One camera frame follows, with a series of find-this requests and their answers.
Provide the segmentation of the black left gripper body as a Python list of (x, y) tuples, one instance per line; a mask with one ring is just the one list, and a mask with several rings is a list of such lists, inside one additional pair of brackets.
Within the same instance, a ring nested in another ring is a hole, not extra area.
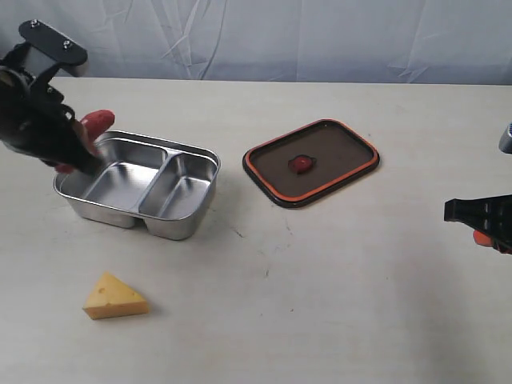
[(1, 141), (50, 166), (97, 173), (102, 160), (86, 143), (74, 110), (48, 89), (39, 78), (29, 82), (23, 74), (1, 67)]

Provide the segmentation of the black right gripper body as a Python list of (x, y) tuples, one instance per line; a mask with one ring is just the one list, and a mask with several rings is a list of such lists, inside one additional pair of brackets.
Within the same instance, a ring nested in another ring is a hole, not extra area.
[(511, 195), (451, 199), (444, 205), (444, 221), (460, 222), (487, 236), (491, 246), (511, 253)]

